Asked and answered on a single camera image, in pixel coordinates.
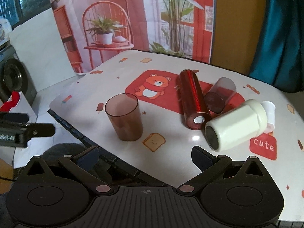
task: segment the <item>cardboard box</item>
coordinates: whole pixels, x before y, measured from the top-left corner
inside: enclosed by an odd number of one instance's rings
[[[0,159],[0,177],[13,179],[14,169],[9,164]],[[4,194],[11,189],[12,182],[0,179],[0,194]]]

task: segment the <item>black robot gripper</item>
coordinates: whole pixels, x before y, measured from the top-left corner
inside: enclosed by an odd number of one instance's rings
[[[33,157],[7,195],[14,228],[275,228],[283,196],[256,156],[232,161],[192,149],[201,174],[171,186],[113,188],[79,167]]]

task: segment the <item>red scarf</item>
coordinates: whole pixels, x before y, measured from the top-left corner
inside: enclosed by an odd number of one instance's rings
[[[19,93],[16,92],[16,91],[13,91],[12,92],[12,101],[5,102],[2,105],[0,111],[2,111],[2,112],[9,112],[11,110],[11,108],[15,107],[18,104],[19,100],[20,100]]]
[[[146,89],[153,91],[153,92],[163,92],[165,90],[165,87],[158,87],[158,86],[152,85],[146,81],[143,83],[143,86]]]

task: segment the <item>printed backdrop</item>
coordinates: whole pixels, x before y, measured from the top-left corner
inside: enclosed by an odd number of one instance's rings
[[[77,73],[138,49],[209,63],[213,0],[51,0]]]

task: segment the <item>transparent brown cup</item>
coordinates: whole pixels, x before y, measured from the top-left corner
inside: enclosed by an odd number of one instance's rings
[[[220,114],[236,92],[237,87],[234,82],[229,78],[222,77],[205,95],[205,102],[210,111]]]
[[[136,141],[143,134],[138,99],[129,93],[118,94],[108,100],[104,108],[119,139]]]

